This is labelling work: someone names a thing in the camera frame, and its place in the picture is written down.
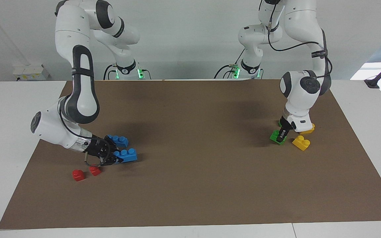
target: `cable clip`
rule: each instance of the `cable clip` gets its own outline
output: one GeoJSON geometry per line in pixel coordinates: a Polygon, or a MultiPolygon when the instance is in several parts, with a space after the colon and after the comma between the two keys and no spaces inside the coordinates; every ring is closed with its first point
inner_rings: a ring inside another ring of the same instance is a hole
{"type": "Polygon", "coordinates": [[[316,52],[311,53],[311,58],[326,57],[327,54],[328,54],[327,50],[320,50],[320,51],[316,51],[316,52]]]}
{"type": "Polygon", "coordinates": [[[71,68],[71,75],[75,75],[75,74],[80,74],[80,75],[85,75],[85,76],[89,76],[89,77],[93,77],[94,76],[94,71],[90,70],[90,69],[83,69],[83,68],[71,68]]]}

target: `blue lego brick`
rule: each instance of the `blue lego brick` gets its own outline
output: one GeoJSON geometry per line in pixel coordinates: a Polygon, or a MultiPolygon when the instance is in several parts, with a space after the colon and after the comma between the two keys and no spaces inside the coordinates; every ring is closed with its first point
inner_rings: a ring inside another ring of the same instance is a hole
{"type": "Polygon", "coordinates": [[[123,149],[121,152],[116,151],[113,154],[116,157],[123,159],[122,163],[138,160],[138,155],[136,154],[136,150],[133,148],[131,148],[129,150],[123,149]]]}
{"type": "Polygon", "coordinates": [[[115,143],[117,147],[124,147],[127,148],[129,145],[129,140],[126,137],[119,137],[119,136],[112,136],[108,135],[110,139],[115,143]]]}

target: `brown paper mat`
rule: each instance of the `brown paper mat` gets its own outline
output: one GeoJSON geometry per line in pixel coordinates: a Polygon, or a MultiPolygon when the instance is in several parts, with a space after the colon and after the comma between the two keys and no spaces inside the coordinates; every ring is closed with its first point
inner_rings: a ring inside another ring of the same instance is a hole
{"type": "Polygon", "coordinates": [[[305,152],[295,132],[269,140],[286,102],[278,84],[96,82],[101,112],[83,127],[128,137],[139,161],[93,177],[82,153],[41,140],[0,229],[381,220],[381,178],[330,92],[305,152]]]}

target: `yellow lego brick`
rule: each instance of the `yellow lego brick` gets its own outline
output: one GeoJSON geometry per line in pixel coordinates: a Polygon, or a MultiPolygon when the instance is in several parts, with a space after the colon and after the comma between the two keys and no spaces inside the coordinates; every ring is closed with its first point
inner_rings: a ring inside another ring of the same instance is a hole
{"type": "Polygon", "coordinates": [[[296,139],[292,142],[296,147],[301,149],[302,151],[305,151],[308,146],[310,146],[311,142],[309,140],[306,140],[303,136],[298,136],[296,139]]]}
{"type": "Polygon", "coordinates": [[[312,124],[313,124],[313,128],[311,130],[309,130],[309,131],[302,131],[299,134],[300,135],[311,134],[316,129],[316,125],[314,125],[314,123],[312,123],[312,124]]]}

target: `red lego brick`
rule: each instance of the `red lego brick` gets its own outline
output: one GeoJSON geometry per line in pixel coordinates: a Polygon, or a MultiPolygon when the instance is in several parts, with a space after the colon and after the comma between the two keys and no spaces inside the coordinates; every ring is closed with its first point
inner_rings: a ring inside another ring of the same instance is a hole
{"type": "Polygon", "coordinates": [[[73,174],[73,178],[74,178],[77,182],[79,182],[80,180],[83,180],[83,179],[86,178],[86,177],[85,177],[85,173],[83,173],[83,171],[82,171],[82,170],[79,170],[79,169],[74,170],[72,174],[73,174]]]}
{"type": "Polygon", "coordinates": [[[101,169],[99,169],[99,167],[89,167],[89,171],[94,176],[97,176],[101,173],[101,169]]]}

